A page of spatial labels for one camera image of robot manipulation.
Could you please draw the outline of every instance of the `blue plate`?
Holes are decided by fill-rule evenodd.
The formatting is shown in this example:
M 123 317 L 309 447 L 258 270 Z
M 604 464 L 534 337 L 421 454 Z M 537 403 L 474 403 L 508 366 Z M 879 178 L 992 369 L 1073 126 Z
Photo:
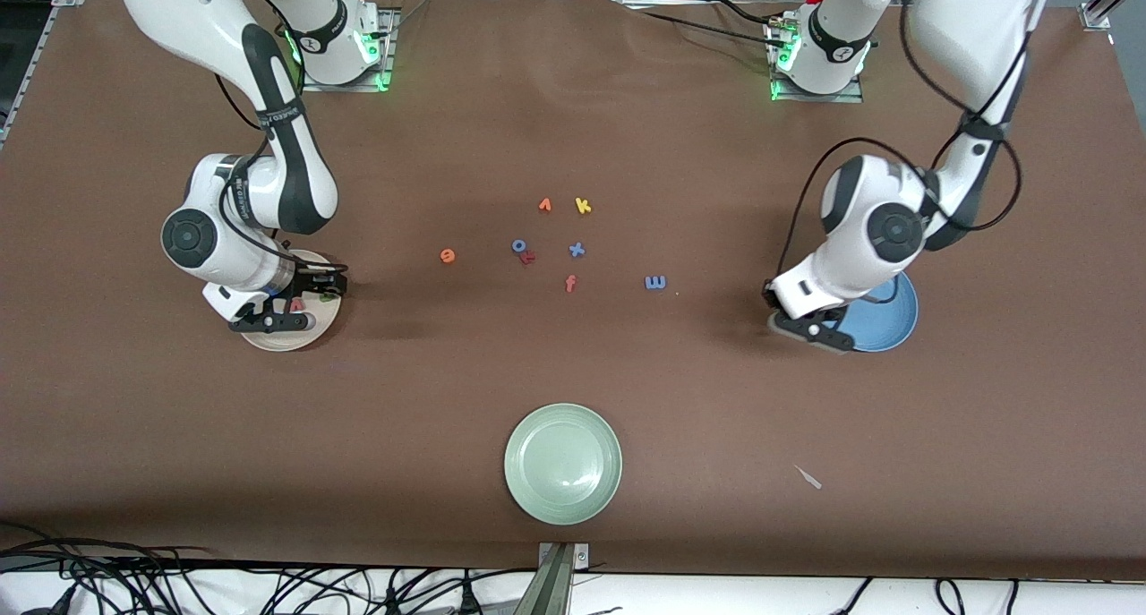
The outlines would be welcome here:
M 900 284 L 898 292 L 895 290 L 896 279 Z M 916 330 L 916 323 L 919 322 L 919 298 L 916 297 L 916 289 L 904 273 L 900 273 L 896 279 L 878 285 L 868 293 L 868 297 L 874 300 L 887 300 L 894 294 L 894 300 L 886 305 L 856 300 L 848 306 L 848 314 L 837 329 L 855 338 L 856 350 L 868 350 L 868 353 L 892 350 L 906 341 L 912 330 Z

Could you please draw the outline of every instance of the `green plate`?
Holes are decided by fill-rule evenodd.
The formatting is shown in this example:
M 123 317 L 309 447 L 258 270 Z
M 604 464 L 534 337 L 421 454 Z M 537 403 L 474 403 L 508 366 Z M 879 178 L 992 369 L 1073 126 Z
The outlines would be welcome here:
M 587 521 L 605 510 L 621 483 L 621 444 L 589 408 L 540 408 L 509 436 L 505 483 L 534 519 L 554 526 Z

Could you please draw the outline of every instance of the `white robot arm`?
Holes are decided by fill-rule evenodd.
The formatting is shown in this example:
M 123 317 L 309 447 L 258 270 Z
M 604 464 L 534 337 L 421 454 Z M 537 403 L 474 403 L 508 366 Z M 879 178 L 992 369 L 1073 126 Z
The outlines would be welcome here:
M 340 295 L 345 277 L 338 268 L 291 257 L 264 230 L 319 231 L 335 215 L 338 191 L 274 36 L 254 23 L 242 0 L 124 2 L 149 39 L 238 86 L 254 104 L 274 151 L 273 158 L 213 153 L 202 159 L 183 205 L 164 222 L 166 255 L 207 281 L 204 297 L 233 330 L 308 329 L 303 317 L 283 314 L 267 322 L 262 301 L 298 289 Z
M 925 171 L 878 157 L 849 159 L 827 182 L 821 220 L 827 239 L 766 284 L 770 325 L 835 350 L 851 338 L 832 330 L 842 309 L 890 281 L 919 253 L 966 235 L 1022 92 L 1026 40 L 1045 0 L 917 0 L 909 23 L 921 47 L 965 88 L 965 113 L 950 158 Z
M 270 0 L 298 37 L 307 76 L 316 84 L 355 80 L 377 64 L 366 40 L 378 30 L 378 7 L 364 0 Z
M 839 93 L 863 68 L 871 33 L 892 0 L 823 0 L 794 13 L 798 39 L 776 68 L 814 94 Z

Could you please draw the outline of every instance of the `plate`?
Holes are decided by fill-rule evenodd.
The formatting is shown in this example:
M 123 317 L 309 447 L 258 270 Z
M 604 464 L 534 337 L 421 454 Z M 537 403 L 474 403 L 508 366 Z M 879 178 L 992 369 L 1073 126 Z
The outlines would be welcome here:
M 896 292 L 896 281 L 898 281 L 898 292 Z M 838 329 L 855 338 L 855 350 L 868 350 L 868 353 L 892 350 L 911 337 L 916 323 L 919 322 L 919 298 L 916 297 L 916 289 L 905 273 L 900 273 L 895 279 L 885 282 L 868 293 L 868 297 L 874 300 L 888 300 L 892 295 L 895 298 L 884 305 L 856 300 L 848 306 L 848 313 L 845 314 Z
M 325 257 L 320 255 L 317 252 L 291 249 L 291 253 L 295 257 L 301 257 L 304 260 L 314 261 L 314 263 L 330 263 Z M 251 345 L 275 354 L 285 354 L 286 350 L 301 349 L 301 347 L 306 347 L 311 342 L 322 338 L 322 334 L 330 329 L 330 325 L 335 324 L 335 316 L 337 316 L 338 309 L 343 306 L 343 298 L 336 297 L 333 300 L 323 301 L 319 293 L 305 290 L 303 293 L 303 313 L 311 314 L 314 317 L 314 326 L 309 330 L 278 330 L 275 333 L 240 334 Z
M 505 483 L 521 510 L 554 526 L 592 519 L 621 483 L 621 444 L 589 408 L 540 408 L 513 428 Z

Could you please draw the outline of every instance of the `green led light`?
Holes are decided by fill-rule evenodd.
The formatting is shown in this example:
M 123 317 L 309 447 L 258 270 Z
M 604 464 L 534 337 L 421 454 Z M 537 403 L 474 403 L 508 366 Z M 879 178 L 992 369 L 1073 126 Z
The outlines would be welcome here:
M 299 56 L 298 47 L 295 47 L 295 36 L 286 36 L 286 44 L 290 45 L 290 56 L 295 58 L 295 64 L 303 64 L 303 57 Z
M 368 37 L 363 34 L 354 37 L 354 44 L 358 45 L 362 60 L 369 63 L 372 63 L 375 57 L 378 55 L 378 48 L 372 44 L 372 41 L 374 40 L 368 39 Z
M 792 65 L 795 63 L 795 55 L 800 52 L 800 45 L 791 45 L 791 47 L 785 47 L 785 49 L 787 53 L 780 53 L 779 57 L 777 57 L 776 65 L 777 68 L 780 68 L 783 72 L 790 72 L 792 70 Z

